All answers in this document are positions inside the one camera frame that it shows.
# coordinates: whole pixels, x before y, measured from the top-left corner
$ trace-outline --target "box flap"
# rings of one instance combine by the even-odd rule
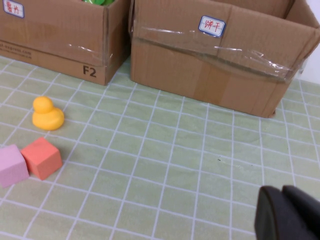
[[[133,38],[280,79],[294,74],[319,44],[319,29],[221,2],[135,0]],[[220,37],[201,31],[204,16],[225,23]]]

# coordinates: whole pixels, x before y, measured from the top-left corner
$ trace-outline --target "white grid line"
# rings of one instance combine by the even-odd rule
[[[260,158],[261,158],[261,167],[262,167],[262,186],[265,185],[265,166],[264,166],[264,149],[262,143],[262,134],[261,134],[261,118],[259,118],[259,136],[260,136]]]
[[[63,109],[63,112],[67,109],[68,105],[69,105],[69,102],[67,102],[67,104],[65,105],[65,107],[64,107],[64,109]],[[83,131],[82,131],[81,135],[79,136],[78,140],[79,140],[80,137],[82,136],[82,134],[83,134],[83,132],[85,131],[85,129],[86,129],[86,128],[83,128]],[[72,155],[72,153],[73,153],[74,149],[76,148],[76,146],[77,146],[77,144],[74,145],[74,147],[73,147],[73,149],[71,150],[71,152],[70,152],[70,154],[69,154],[66,162],[68,162],[69,157]],[[51,194],[52,190],[54,189],[55,183],[57,182],[58,178],[59,178],[60,175],[61,175],[61,172],[63,171],[63,169],[64,169],[65,167],[66,167],[66,164],[64,164],[64,165],[61,167],[61,169],[59,170],[58,175],[56,176],[53,184],[51,185],[51,187],[50,187],[48,193],[46,194],[46,196],[45,196],[42,204],[40,205],[40,208],[39,208],[39,209],[42,209],[42,208],[44,207],[44,205],[45,205],[45,203],[46,203],[49,195]],[[26,228],[26,230],[25,230],[25,232],[24,232],[24,234],[23,234],[23,237],[24,237],[24,238],[27,237],[27,235],[28,235],[28,233],[29,233],[29,231],[30,231],[30,229],[31,229],[34,221],[37,219],[39,213],[40,213],[40,211],[38,210],[38,211],[35,213],[35,215],[33,216],[31,222],[29,223],[28,227]]]
[[[313,132],[313,130],[312,130],[312,126],[311,126],[311,122],[310,122],[310,117],[309,117],[309,111],[308,111],[308,108],[307,108],[307,106],[306,106],[304,93],[302,92],[301,81],[299,81],[299,85],[300,85],[300,90],[301,90],[301,95],[302,95],[302,101],[303,101],[303,104],[304,104],[304,109],[305,109],[305,112],[306,112],[306,115],[307,115],[307,118],[308,118],[309,128],[310,128],[310,130],[311,130],[312,141],[313,141],[313,144],[314,144],[314,147],[315,147],[316,158],[317,158],[317,160],[318,160],[318,164],[319,164],[319,168],[320,168],[319,151],[318,151],[318,148],[317,148],[317,145],[316,145],[316,140],[315,140],[314,132]]]
[[[69,88],[69,89],[71,89],[71,90],[76,90],[76,88],[73,88],[73,87],[70,87],[70,86],[66,87],[65,85],[58,84],[58,83],[54,83],[53,85],[57,85],[57,86]],[[113,83],[113,82],[111,82],[110,85],[112,85],[112,86],[113,86],[113,85],[117,85],[117,86],[119,86],[119,87],[125,88],[125,86],[118,85],[118,84],[115,84],[115,83]],[[35,94],[35,93],[26,92],[26,91],[23,91],[23,90],[14,89],[14,88],[7,87],[7,86],[1,86],[1,85],[0,85],[0,88],[4,88],[4,89],[8,89],[8,90],[15,90],[15,92],[20,92],[20,93],[24,93],[24,94],[28,94],[28,95],[37,96],[37,94]],[[99,94],[99,93],[94,93],[94,92],[85,91],[85,90],[79,90],[78,92],[83,92],[83,93],[86,93],[86,94],[92,94],[92,95],[101,96],[101,94]],[[110,99],[118,99],[118,100],[120,100],[120,101],[127,101],[127,99],[125,99],[125,98],[119,98],[119,97],[114,97],[114,96],[105,95],[104,97],[105,97],[105,98],[110,98]],[[63,102],[63,103],[67,103],[67,101],[62,100],[62,99],[58,99],[58,98],[54,98],[54,97],[52,97],[52,99],[53,99],[53,100],[61,101],[61,102]],[[71,100],[71,103],[72,103],[72,104],[75,104],[75,105],[78,105],[78,106],[82,106],[82,107],[88,108],[88,109],[92,109],[92,110],[95,109],[94,107],[90,107],[90,106],[87,106],[87,105],[83,105],[83,104],[80,104],[80,103],[77,103],[77,102],[72,102],[72,100]],[[133,104],[136,104],[136,105],[140,105],[140,106],[144,106],[144,107],[147,107],[147,108],[152,108],[152,105],[147,105],[147,104],[140,103],[140,102],[136,102],[136,101],[130,101],[130,103],[133,103]],[[159,110],[165,110],[165,111],[172,112],[172,113],[178,113],[177,111],[170,110],[170,109],[167,109],[167,108],[162,108],[162,107],[156,107],[156,108],[159,109]],[[217,106],[214,106],[214,105],[210,105],[209,108],[210,108],[210,109],[213,109],[213,110],[223,111],[223,112],[226,112],[226,113],[231,113],[231,110],[229,110],[229,109],[220,109],[220,108],[218,108]],[[97,111],[99,111],[99,112],[104,112],[104,113],[109,113],[109,114],[116,115],[116,116],[121,116],[121,114],[114,113],[114,112],[108,112],[108,111],[105,111],[105,110],[103,110],[103,109],[97,109]],[[285,111],[285,112],[288,112],[288,113],[293,113],[293,114],[302,115],[302,116],[306,116],[306,117],[307,117],[307,115],[304,114],[304,113],[295,112],[295,111],[291,111],[291,110],[287,110],[287,109],[285,109],[284,111]],[[182,114],[183,114],[183,115],[187,115],[187,116],[191,116],[191,117],[194,117],[194,118],[197,118],[197,119],[205,120],[203,117],[196,116],[196,115],[192,115],[192,114],[189,114],[189,113],[182,112]],[[246,116],[246,114],[245,114],[245,113],[242,113],[242,112],[237,112],[236,114],[237,114],[237,115]],[[147,122],[147,120],[142,120],[142,119],[135,118],[135,117],[132,117],[132,116],[126,116],[126,117],[127,117],[127,118],[138,119],[138,120],[143,121],[143,122]],[[320,120],[320,117],[316,117],[316,116],[310,116],[310,117]],[[274,119],[274,118],[268,118],[268,119],[266,119],[266,120],[267,120],[267,121],[270,121],[270,122],[277,122],[277,123],[282,123],[282,124],[284,123],[284,121],[280,121],[280,120],[277,120],[277,119]],[[209,121],[209,122],[214,122],[214,123],[217,123],[217,124],[221,124],[221,125],[231,126],[231,125],[228,124],[228,123],[219,122],[219,121],[214,121],[214,120],[211,120],[211,119],[208,119],[208,121]],[[310,129],[307,128],[307,127],[302,127],[302,126],[297,125],[297,124],[294,124],[294,123],[289,123],[289,122],[288,122],[287,124],[292,125],[292,126],[295,126],[295,127],[298,127],[298,128],[301,128],[301,129],[310,130]],[[251,132],[256,132],[256,133],[259,132],[259,131],[257,131],[257,130],[251,129],[251,128],[240,127],[240,126],[235,126],[235,127],[236,127],[236,128],[239,128],[239,129],[250,130]]]
[[[209,115],[209,103],[207,103],[207,105],[206,105],[206,116],[205,116],[203,134],[205,134],[206,131],[207,131],[208,115]],[[201,152],[200,163],[199,163],[198,182],[197,182],[197,185],[196,185],[196,193],[195,193],[195,201],[194,201],[193,220],[192,220],[192,229],[191,229],[191,240],[194,240],[194,238],[195,238],[197,207],[198,207],[198,198],[199,198],[199,189],[200,189],[200,181],[201,181],[202,164],[203,164],[203,160],[204,160],[205,144],[206,144],[206,137],[203,136],[202,152]]]
[[[4,106],[8,106],[8,107],[12,107],[12,108],[17,108],[17,109],[21,109],[21,110],[25,110],[24,108],[21,108],[21,107],[17,107],[17,106],[13,106],[13,105],[9,105],[9,104],[3,104]],[[81,122],[81,121],[75,121],[75,120],[70,120],[70,119],[65,119],[65,121],[69,121],[71,123],[78,123],[78,124],[85,124],[84,122]],[[166,125],[163,125],[163,124],[159,124],[159,123],[156,123],[156,122],[151,122],[152,124],[157,124],[159,126],[164,126],[164,127],[168,127]],[[90,123],[86,123],[88,126],[91,126],[91,127],[94,127],[94,128],[97,128],[97,129],[103,129],[103,130],[107,130],[107,131],[114,131],[114,129],[112,128],[107,128],[107,127],[102,127],[102,126],[97,126],[97,125],[93,125],[93,124],[90,124]],[[27,130],[27,131],[34,131],[32,129],[28,129],[28,128],[24,128],[24,127],[19,127],[19,129],[23,129],[23,130]],[[186,133],[191,133],[191,134],[195,134],[195,135],[200,135],[200,136],[203,136],[203,134],[201,133],[198,133],[198,132],[194,132],[194,131],[189,131],[189,130],[186,130],[186,129],[182,129],[182,128],[178,128],[179,131],[181,132],[186,132]],[[128,136],[132,136],[132,137],[135,137],[135,138],[143,138],[142,136],[139,136],[139,135],[134,135],[134,134],[130,134],[130,133],[126,133],[126,132],[123,132],[123,131],[117,131],[117,133],[121,133],[123,135],[128,135]],[[309,143],[309,142],[304,142],[304,141],[300,141],[300,140],[296,140],[296,139],[291,139],[291,138],[285,138],[285,137],[280,137],[280,136],[277,136],[277,135],[273,135],[273,134],[269,134],[269,133],[261,133],[262,135],[265,135],[265,136],[271,136],[271,137],[275,137],[275,138],[278,138],[278,139],[284,139],[284,140],[290,140],[290,141],[293,141],[293,142],[297,142],[297,143],[302,143],[302,144],[306,144],[306,145],[310,145],[310,146],[313,146],[314,144],[312,143]],[[242,142],[242,141],[232,141],[231,139],[227,139],[227,138],[221,138],[221,137],[216,137],[216,136],[213,136],[213,135],[208,135],[208,134],[204,134],[205,137],[209,137],[209,138],[213,138],[213,139],[218,139],[218,140],[221,140],[221,141],[225,141],[225,142],[234,142],[234,143],[237,143],[237,144],[243,144],[243,145],[247,145],[247,146],[251,146],[251,147],[255,147],[255,148],[259,148],[258,145],[256,144],[252,144],[252,143],[248,143],[248,142]],[[158,139],[154,139],[154,138],[149,138],[149,137],[146,137],[146,139],[148,140],[152,140],[154,142],[159,142],[159,143],[162,143],[162,144],[166,144],[166,145],[171,145],[172,143],[170,142],[166,142],[166,141],[162,141],[162,140],[158,140]],[[197,152],[201,152],[201,150],[199,149],[196,149],[196,148],[190,148],[190,147],[186,147],[186,146],[183,146],[183,145],[178,145],[178,144],[175,144],[173,143],[175,146],[177,147],[181,147],[181,148],[186,148],[186,149],[190,149],[190,150],[193,150],[193,151],[197,151]],[[281,154],[281,155],[286,155],[286,156],[289,156],[290,154],[289,153],[285,153],[285,152],[281,152],[281,151],[278,151],[278,150],[274,150],[274,149],[270,149],[270,148],[265,148],[265,147],[262,147],[263,150],[266,150],[266,151],[270,151],[270,152],[274,152],[274,153],[278,153],[278,154]],[[312,161],[312,162],[317,162],[317,160],[314,160],[314,159],[310,159],[310,158],[307,158],[307,157],[301,157],[301,156],[298,156],[298,155],[294,155],[294,157],[298,157],[298,158],[301,158],[301,159],[305,159],[305,160],[308,160],[308,161]]]
[[[233,212],[233,197],[234,197],[234,125],[235,125],[235,111],[232,111],[232,145],[231,145],[231,170],[230,170],[230,216],[229,216],[229,239],[232,240],[232,212]]]
[[[99,104],[101,103],[101,101],[103,100],[104,95],[105,95],[105,93],[107,92],[109,86],[110,86],[110,85],[108,85],[108,86],[105,88],[105,90],[104,90],[104,92],[103,92],[103,95],[101,96],[98,104],[96,105],[95,110],[92,112],[90,118],[88,119],[87,124],[90,122],[90,120],[91,120],[92,117],[94,116],[94,114],[95,114],[95,112],[96,112],[96,109],[98,109],[98,106],[99,106]],[[92,182],[91,182],[91,184],[90,184],[89,190],[88,190],[87,194],[85,195],[85,197],[84,197],[84,199],[83,199],[83,201],[82,201],[81,207],[80,207],[80,209],[79,209],[79,211],[78,211],[78,213],[77,213],[77,215],[76,215],[76,219],[74,220],[74,222],[73,222],[73,224],[72,224],[72,227],[71,227],[71,229],[70,229],[69,232],[68,232],[68,235],[67,235],[67,237],[66,237],[67,240],[70,238],[70,236],[71,236],[71,234],[72,234],[72,231],[73,231],[74,227],[75,227],[76,224],[77,224],[77,219],[80,218],[80,214],[81,214],[83,208],[85,207],[86,201],[87,201],[87,199],[88,199],[88,197],[89,197],[89,194],[90,194],[90,192],[91,192],[91,190],[92,190],[92,188],[93,188],[93,186],[94,186],[94,184],[95,184],[95,181],[96,181],[96,179],[97,179],[97,176],[98,176],[98,174],[99,174],[99,171],[100,171],[100,169],[101,169],[101,166],[102,166],[102,164],[103,164],[103,162],[104,162],[104,160],[105,160],[105,158],[106,158],[106,156],[107,156],[107,153],[108,153],[108,151],[109,151],[109,148],[110,148],[110,146],[111,146],[111,144],[112,144],[112,142],[113,142],[113,140],[114,140],[114,138],[115,138],[115,136],[116,136],[117,129],[119,128],[119,126],[120,126],[120,124],[121,124],[121,120],[122,120],[122,118],[120,118],[120,120],[119,120],[119,122],[118,122],[118,124],[117,124],[117,126],[116,126],[116,129],[115,129],[115,131],[114,131],[114,133],[113,133],[113,135],[112,135],[112,138],[111,138],[111,140],[110,140],[110,142],[109,142],[109,144],[108,144],[108,147],[107,147],[107,149],[105,150],[105,153],[104,153],[104,155],[103,155],[103,157],[102,157],[102,159],[101,159],[101,161],[100,161],[100,164],[99,164],[98,168],[96,169],[96,172],[95,172],[94,177],[93,177],[93,180],[92,180]]]
[[[174,143],[176,142],[176,137],[177,137],[177,134],[178,134],[178,126],[179,126],[179,123],[180,123],[181,113],[182,113],[182,109],[183,109],[183,107],[184,107],[184,102],[185,102],[185,97],[182,98],[180,113],[179,113],[178,121],[177,121],[177,123],[176,123],[176,129],[175,129],[174,136],[173,136],[173,144],[172,144],[172,147],[171,147],[171,152],[170,152],[170,157],[169,157],[168,165],[167,165],[166,171],[165,171],[165,176],[164,176],[164,180],[163,180],[163,187],[162,187],[161,195],[160,195],[160,201],[159,201],[159,204],[158,204],[158,207],[157,207],[157,211],[156,211],[156,215],[155,215],[155,221],[154,221],[153,230],[152,230],[152,235],[151,235],[152,238],[154,238],[154,237],[155,237],[155,234],[156,234],[157,223],[158,223],[158,219],[159,219],[159,213],[160,213],[161,204],[162,204],[162,200],[163,200],[164,192],[165,192],[165,188],[166,188],[165,185],[166,185],[166,183],[167,183],[167,178],[168,178],[170,163],[171,163],[171,159],[172,159],[172,156],[173,156],[173,153],[174,153],[174,147],[175,147],[175,144],[174,144]]]
[[[154,102],[154,106],[157,105],[157,101],[158,101],[159,96],[160,96],[160,91],[158,92],[158,94],[157,94],[157,96],[156,96],[156,99],[155,99],[155,102]],[[154,112],[155,112],[155,108],[153,108],[152,113],[151,113],[151,115],[150,115],[150,119],[149,119],[150,121],[151,121],[151,119],[152,119],[152,117],[153,117],[153,115],[154,115]],[[109,240],[112,240],[113,237],[114,237],[115,228],[116,228],[117,225],[118,225],[118,222],[119,222],[119,219],[120,219],[120,215],[121,215],[122,209],[123,209],[124,204],[125,204],[125,200],[126,200],[126,198],[127,198],[128,192],[129,192],[129,188],[130,188],[130,185],[131,185],[131,181],[132,181],[132,178],[133,178],[133,176],[134,176],[134,173],[135,173],[135,170],[136,170],[136,167],[137,167],[137,164],[138,164],[138,160],[139,160],[140,154],[141,154],[141,152],[142,152],[142,149],[143,149],[143,146],[144,146],[144,143],[145,143],[145,139],[146,139],[146,136],[147,136],[147,133],[148,133],[148,129],[149,129],[149,126],[150,126],[150,121],[149,121],[148,125],[146,126],[146,130],[145,130],[145,133],[144,133],[142,142],[141,142],[141,146],[140,146],[139,152],[138,152],[138,154],[137,154],[137,157],[136,157],[136,159],[135,159],[135,163],[134,163],[134,166],[133,166],[133,168],[132,168],[131,175],[130,175],[130,177],[129,177],[129,181],[128,181],[128,184],[127,184],[127,186],[126,186],[125,193],[124,193],[123,198],[122,198],[122,201],[121,201],[121,206],[120,206],[119,211],[118,211],[118,214],[117,214],[117,216],[116,216],[116,219],[115,219],[115,222],[114,222],[114,226],[113,226],[113,229],[112,229],[112,232],[111,232],[111,235],[110,235]]]
[[[284,109],[284,103],[283,101],[281,101],[281,108]],[[284,122],[286,122],[286,115],[283,112],[283,119],[284,119]],[[293,161],[292,161],[292,156],[291,156],[291,147],[290,147],[290,142],[289,142],[289,139],[288,139],[288,126],[287,124],[285,124],[285,132],[286,132],[286,137],[287,137],[287,144],[288,144],[288,152],[289,152],[289,159],[290,159],[290,167],[291,167],[291,172],[292,172],[292,181],[293,181],[293,185],[296,186],[296,179],[295,179],[295,170],[294,170],[294,164],[293,164]]]
[[[8,124],[8,123],[3,123],[3,122],[0,122],[0,124],[3,124],[3,125],[6,125],[6,126],[10,126],[10,127],[14,127],[14,125],[11,125],[11,124]],[[39,132],[39,131],[36,131],[36,130],[32,130],[32,129],[28,129],[28,128],[24,128],[24,127],[19,127],[18,129],[21,129],[21,130],[26,130],[26,131],[29,131],[29,132],[34,132],[34,133],[39,133],[39,134],[43,134],[42,132]],[[130,134],[128,133],[125,133],[125,132],[118,132],[118,133],[121,133],[121,134],[124,134],[124,135],[129,135],[131,136]],[[63,136],[58,136],[58,135],[53,135],[53,134],[48,134],[48,136],[50,137],[57,137],[57,138],[61,138],[61,139],[64,139],[64,140],[68,140],[70,142],[77,142],[76,140],[74,139],[69,139],[69,138],[66,138],[66,137],[63,137]],[[160,142],[160,143],[163,143],[163,144],[167,144],[167,145],[171,145],[170,143],[168,142],[162,142],[162,141],[158,141],[158,140],[155,140],[155,139],[152,139],[152,138],[146,138],[146,139],[149,139],[149,140],[152,140],[152,141],[155,141],[155,142]],[[82,145],[86,145],[86,146],[92,146],[92,147],[95,147],[95,148],[99,148],[99,149],[106,149],[106,147],[103,147],[103,146],[100,146],[100,145],[96,145],[96,144],[91,144],[91,143],[87,143],[87,142],[82,142],[82,141],[78,141],[80,144]],[[196,152],[200,152],[201,150],[198,150],[198,149],[195,149],[195,148],[190,148],[190,147],[185,147],[185,146],[182,146],[182,145],[178,145],[178,144],[175,144],[175,146],[177,147],[180,147],[180,148],[183,148],[183,149],[186,149],[186,150],[192,150],[192,151],[196,151]],[[114,152],[120,152],[120,151],[117,151],[116,149],[110,149]],[[270,151],[270,152],[273,152],[273,153],[279,153],[281,155],[284,155],[284,156],[289,156],[289,154],[287,153],[283,153],[283,152],[279,152],[279,151],[275,151],[275,150],[272,150],[272,149],[269,149],[269,148],[263,148],[263,150],[266,150],[266,151]],[[121,152],[123,154],[126,154],[126,155],[129,155],[129,156],[133,156],[133,157],[136,157],[137,155],[135,154],[132,154],[132,153],[128,153],[128,152]],[[212,155],[217,157],[217,156],[221,156],[223,158],[226,158],[226,159],[231,159],[231,157],[229,156],[225,156],[225,155],[222,155],[222,154],[217,154],[217,153],[213,153],[213,152],[209,152],[209,151],[204,151],[204,153],[206,154],[209,154],[209,155]],[[313,160],[313,159],[308,159],[308,158],[305,158],[305,157],[301,157],[301,156],[294,156],[295,158],[298,158],[298,159],[302,159],[302,160],[307,160],[307,161],[310,161],[310,162],[314,162],[314,163],[317,163],[318,161],[316,160]],[[161,160],[156,160],[156,159],[152,159],[152,158],[148,158],[148,157],[143,157],[141,156],[142,159],[146,159],[146,160],[150,160],[150,161],[154,161],[154,162],[158,162],[158,163],[162,163],[162,164],[168,164],[167,162],[164,162],[164,161],[161,161]],[[234,158],[234,160],[238,161],[238,162],[242,162],[244,164],[247,164],[247,165],[253,165],[253,166],[257,166],[257,167],[261,167],[261,165],[259,164],[255,164],[255,163],[252,163],[252,162],[249,162],[249,161],[244,161],[242,159],[238,159],[238,158]],[[176,166],[176,167],[180,167],[180,168],[184,168],[184,169],[187,169],[187,170],[192,170],[192,171],[195,171],[195,169],[193,168],[189,168],[189,167],[185,167],[183,165],[178,165],[178,164],[173,164],[173,163],[170,163],[171,166]],[[280,170],[280,169],[277,169],[277,168],[273,168],[273,167],[268,167],[268,166],[264,166],[265,169],[270,169],[270,170],[274,170],[274,171],[277,171],[277,172],[280,172],[280,173],[286,173],[286,174],[291,174],[291,172],[288,172],[288,171],[284,171],[284,170]],[[314,177],[309,177],[309,176],[304,176],[304,175],[299,175],[299,174],[295,174],[295,176],[299,176],[299,177],[304,177],[304,178],[308,178],[308,179],[312,179],[312,180],[315,180],[315,181],[320,181],[320,179],[317,179],[317,178],[314,178]]]

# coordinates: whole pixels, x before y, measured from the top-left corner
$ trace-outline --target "clear packing tape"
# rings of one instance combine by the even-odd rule
[[[140,41],[192,55],[204,62],[228,65],[228,69],[247,71],[270,77],[276,81],[291,80],[303,61],[296,63],[294,69],[268,58],[267,54],[250,48],[225,47],[215,45],[221,38],[197,30],[173,31],[142,26],[139,33],[133,34],[133,41]]]

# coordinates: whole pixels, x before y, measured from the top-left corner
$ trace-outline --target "open cardboard box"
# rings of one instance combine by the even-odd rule
[[[0,55],[106,85],[130,54],[130,0],[3,0]]]
[[[132,0],[131,79],[270,118],[319,27],[306,0]]]

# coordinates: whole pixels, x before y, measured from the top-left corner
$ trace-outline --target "green grid mat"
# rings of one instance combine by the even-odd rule
[[[63,167],[0,189],[0,239],[254,240],[261,185],[320,199],[320,86],[294,81],[263,119],[130,81],[99,86],[0,57],[0,146],[45,137]],[[62,128],[32,125],[46,95]]]

